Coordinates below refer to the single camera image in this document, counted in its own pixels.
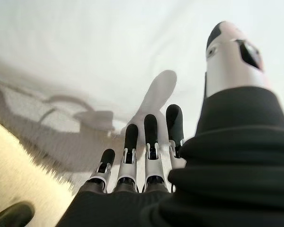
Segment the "robot right hand black glove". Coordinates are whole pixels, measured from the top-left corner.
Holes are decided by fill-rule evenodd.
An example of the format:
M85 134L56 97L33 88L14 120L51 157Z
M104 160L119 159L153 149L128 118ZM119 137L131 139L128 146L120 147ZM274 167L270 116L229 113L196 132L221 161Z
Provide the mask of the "robot right hand black glove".
M258 49L230 22L206 46L204 99L195 136L182 143L180 109L167 117L185 166L173 168L168 192L151 176L142 193L133 179L103 193L88 180L60 227L284 227L284 112Z

